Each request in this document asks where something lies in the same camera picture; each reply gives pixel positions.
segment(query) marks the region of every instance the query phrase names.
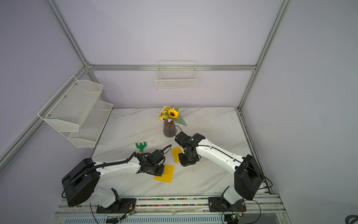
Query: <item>sunflower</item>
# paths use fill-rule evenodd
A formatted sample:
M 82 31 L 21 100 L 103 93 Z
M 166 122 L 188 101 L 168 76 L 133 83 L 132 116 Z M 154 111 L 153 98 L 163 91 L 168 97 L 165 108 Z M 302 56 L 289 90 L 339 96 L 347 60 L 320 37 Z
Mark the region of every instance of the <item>sunflower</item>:
M 171 118 L 178 118 L 180 116 L 180 114 L 173 108 L 169 109 L 168 114 Z

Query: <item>white mesh shelf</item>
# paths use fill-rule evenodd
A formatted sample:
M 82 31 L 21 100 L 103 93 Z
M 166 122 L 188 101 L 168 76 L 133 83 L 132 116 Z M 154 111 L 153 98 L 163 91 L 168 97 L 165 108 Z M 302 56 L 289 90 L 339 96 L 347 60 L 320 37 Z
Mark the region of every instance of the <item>white mesh shelf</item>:
M 102 92 L 100 84 L 71 79 L 72 86 L 55 106 L 43 117 L 38 114 L 58 132 L 78 132 Z
M 68 140 L 77 148 L 93 148 L 111 113 L 113 104 L 97 100 L 78 132 L 71 132 Z
M 196 89 L 197 75 L 195 65 L 158 65 L 158 75 L 155 83 L 158 90 Z

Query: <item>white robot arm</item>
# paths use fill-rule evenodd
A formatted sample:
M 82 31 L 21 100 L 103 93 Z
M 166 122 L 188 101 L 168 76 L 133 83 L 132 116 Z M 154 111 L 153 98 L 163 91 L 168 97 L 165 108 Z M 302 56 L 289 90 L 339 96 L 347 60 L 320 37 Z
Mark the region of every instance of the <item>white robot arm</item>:
M 204 156 L 224 167 L 234 176 L 234 185 L 229 186 L 220 197 L 221 205 L 225 210 L 233 209 L 238 200 L 253 199 L 264 179 L 253 156 L 243 157 L 228 152 L 198 133 L 191 137 L 180 132 L 176 135 L 175 141 L 184 151 L 179 154 L 182 166 L 193 165 L 200 160 L 199 156 Z
M 115 189 L 107 189 L 98 184 L 106 179 L 131 173 L 162 176 L 165 161 L 163 152 L 169 147 L 171 145 L 152 153 L 133 152 L 128 159 L 113 162 L 93 162 L 91 158 L 84 159 L 62 179 L 62 194 L 66 194 L 66 197 L 62 197 L 67 199 L 69 206 L 76 206 L 85 201 L 99 204 L 103 208 L 108 208 L 114 202 L 120 204 L 121 199 Z

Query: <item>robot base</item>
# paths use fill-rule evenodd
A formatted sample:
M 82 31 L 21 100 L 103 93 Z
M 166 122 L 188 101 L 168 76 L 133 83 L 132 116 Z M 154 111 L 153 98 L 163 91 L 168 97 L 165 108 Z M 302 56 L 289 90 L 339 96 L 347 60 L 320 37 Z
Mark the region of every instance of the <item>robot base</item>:
M 122 202 L 114 202 L 108 208 L 102 206 L 97 207 L 97 214 L 109 214 L 109 213 L 128 213 L 129 207 L 132 206 L 135 209 L 136 198 L 121 198 Z
M 228 211 L 221 205 L 220 197 L 209 197 L 208 201 L 210 212 Z M 234 205 L 232 205 L 230 211 L 241 211 L 240 207 L 243 208 L 243 211 L 246 211 L 244 200 L 238 200 Z

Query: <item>yellow paper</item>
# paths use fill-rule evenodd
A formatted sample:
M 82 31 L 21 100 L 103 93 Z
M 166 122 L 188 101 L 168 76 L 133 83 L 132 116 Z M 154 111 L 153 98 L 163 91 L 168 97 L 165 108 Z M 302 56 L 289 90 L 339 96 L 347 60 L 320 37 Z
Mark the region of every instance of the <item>yellow paper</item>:
M 174 162 L 178 163 L 179 162 L 179 153 L 182 153 L 182 150 L 180 147 L 176 147 L 176 148 L 172 148 L 171 149 L 171 153 L 173 154 L 173 158 L 174 158 Z
M 173 179 L 174 166 L 164 164 L 164 172 L 161 177 L 154 177 L 154 180 L 171 183 Z

